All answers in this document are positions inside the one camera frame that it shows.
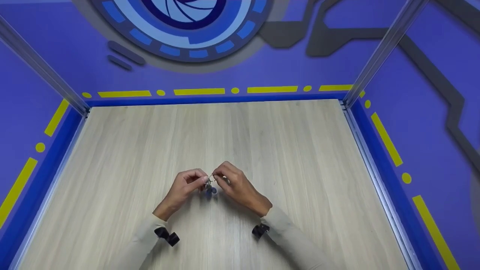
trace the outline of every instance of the wrist band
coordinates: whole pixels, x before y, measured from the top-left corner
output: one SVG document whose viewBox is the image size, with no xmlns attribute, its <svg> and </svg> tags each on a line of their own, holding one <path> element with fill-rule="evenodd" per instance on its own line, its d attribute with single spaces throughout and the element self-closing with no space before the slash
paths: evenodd
<svg viewBox="0 0 480 270">
<path fill-rule="evenodd" d="M 260 223 L 260 225 L 256 225 L 253 230 L 252 234 L 255 235 L 258 239 L 262 237 L 262 235 L 270 230 L 270 227 L 268 227 L 265 224 Z"/>
<path fill-rule="evenodd" d="M 169 234 L 165 227 L 156 228 L 154 232 L 159 238 L 165 239 L 170 246 L 174 246 L 180 241 L 176 233 Z"/>
</svg>

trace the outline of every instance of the wrist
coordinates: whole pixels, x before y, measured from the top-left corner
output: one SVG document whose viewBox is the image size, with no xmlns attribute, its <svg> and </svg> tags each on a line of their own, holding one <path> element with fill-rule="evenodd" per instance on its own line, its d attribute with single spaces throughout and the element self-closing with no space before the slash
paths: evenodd
<svg viewBox="0 0 480 270">
<path fill-rule="evenodd" d="M 174 213 L 174 209 L 168 205 L 165 201 L 162 201 L 153 211 L 153 214 L 163 221 L 168 221 L 171 215 Z"/>
<path fill-rule="evenodd" d="M 267 197 L 258 194 L 258 197 L 251 203 L 249 208 L 252 212 L 254 212 L 258 217 L 261 218 L 266 216 L 268 211 L 272 207 L 273 205 L 270 200 L 267 199 Z"/>
</svg>

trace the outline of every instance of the blue circular logo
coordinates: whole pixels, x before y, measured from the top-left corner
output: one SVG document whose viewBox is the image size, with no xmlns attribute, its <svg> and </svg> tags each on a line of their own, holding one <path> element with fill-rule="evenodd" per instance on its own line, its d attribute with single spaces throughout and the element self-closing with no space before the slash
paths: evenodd
<svg viewBox="0 0 480 270">
<path fill-rule="evenodd" d="M 155 55 L 206 62 L 244 46 L 271 0 L 91 0 L 119 33 Z"/>
</svg>

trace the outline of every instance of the beige sleeve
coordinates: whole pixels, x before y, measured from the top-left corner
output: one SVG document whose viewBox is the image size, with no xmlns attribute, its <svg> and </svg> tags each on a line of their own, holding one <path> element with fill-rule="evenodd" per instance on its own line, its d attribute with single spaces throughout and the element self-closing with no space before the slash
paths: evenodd
<svg viewBox="0 0 480 270">
<path fill-rule="evenodd" d="M 331 260 L 292 223 L 280 208 L 273 206 L 261 220 L 263 224 L 270 227 L 266 234 L 301 270 L 335 269 Z"/>
<path fill-rule="evenodd" d="M 142 266 L 147 255 L 152 251 L 158 241 L 154 230 L 160 227 L 167 227 L 167 222 L 150 214 L 140 224 L 135 235 L 126 247 L 124 247 L 109 262 L 108 270 L 133 270 Z"/>
</svg>

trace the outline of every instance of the light wood surface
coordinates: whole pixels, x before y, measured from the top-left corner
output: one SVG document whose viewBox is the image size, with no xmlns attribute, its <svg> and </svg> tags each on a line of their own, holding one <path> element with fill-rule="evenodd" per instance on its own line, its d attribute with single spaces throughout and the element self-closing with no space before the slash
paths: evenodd
<svg viewBox="0 0 480 270">
<path fill-rule="evenodd" d="M 179 171 L 224 160 L 282 208 L 339 269 L 406 269 L 337 100 L 93 108 L 22 269 L 102 269 Z M 195 193 L 142 269 L 293 266 L 258 218 Z"/>
</svg>

